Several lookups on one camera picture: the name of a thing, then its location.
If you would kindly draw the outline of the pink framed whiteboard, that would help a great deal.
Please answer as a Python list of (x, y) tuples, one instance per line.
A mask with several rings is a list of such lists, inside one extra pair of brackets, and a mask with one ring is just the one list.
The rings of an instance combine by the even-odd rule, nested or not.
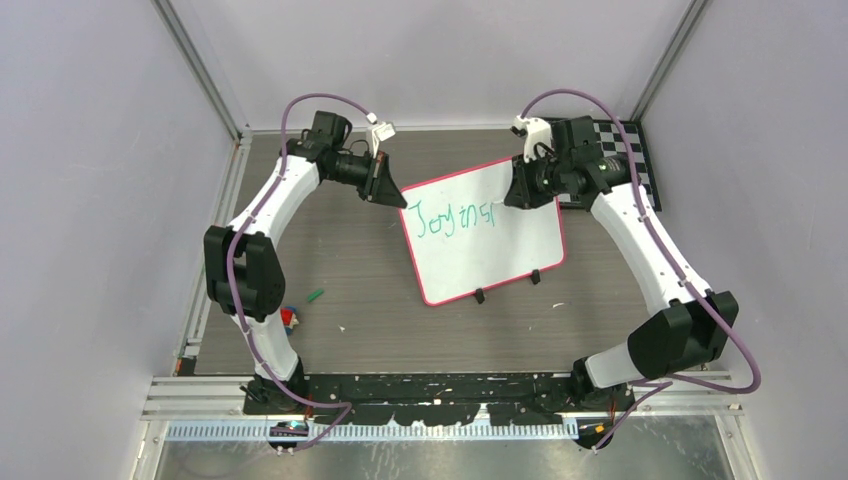
[(528, 278), (567, 258), (560, 208), (522, 210), (504, 203), (509, 159), (402, 189), (400, 210), (423, 302), (440, 306)]

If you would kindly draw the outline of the green marker cap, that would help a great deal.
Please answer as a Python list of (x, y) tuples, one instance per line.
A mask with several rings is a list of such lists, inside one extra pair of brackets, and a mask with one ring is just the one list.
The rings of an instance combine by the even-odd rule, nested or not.
[(307, 302), (308, 302), (308, 303), (312, 303), (312, 302), (314, 302), (316, 299), (320, 298), (323, 294), (324, 294), (324, 290), (323, 290), (323, 289), (317, 289), (317, 290), (315, 290), (315, 291), (311, 292), (311, 293), (307, 296)]

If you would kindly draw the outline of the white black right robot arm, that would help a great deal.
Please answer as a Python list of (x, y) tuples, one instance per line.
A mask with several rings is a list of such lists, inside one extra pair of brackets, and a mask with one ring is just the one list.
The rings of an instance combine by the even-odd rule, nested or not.
[(728, 291), (715, 291), (685, 260), (651, 208), (635, 162), (624, 153), (606, 153), (588, 116), (517, 116), (511, 130), (524, 146), (511, 159), (505, 205), (537, 209), (561, 195), (580, 202), (618, 247), (649, 314), (623, 343), (574, 362), (570, 399), (596, 410), (634, 380), (718, 359), (738, 302)]

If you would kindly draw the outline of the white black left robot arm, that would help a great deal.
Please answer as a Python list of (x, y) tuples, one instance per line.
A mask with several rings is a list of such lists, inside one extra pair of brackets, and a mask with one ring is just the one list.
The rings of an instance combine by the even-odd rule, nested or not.
[(268, 396), (284, 414), (298, 412), (307, 398), (302, 361), (280, 317), (286, 279), (276, 247), (294, 214), (322, 183), (349, 185), (366, 202), (392, 208), (407, 205), (391, 177), (390, 156), (380, 147), (395, 126), (367, 117), (366, 149), (346, 143), (351, 122), (318, 111), (310, 128), (283, 139), (275, 167), (245, 207), (225, 226), (203, 237), (207, 295), (239, 327), (254, 361), (250, 388)]

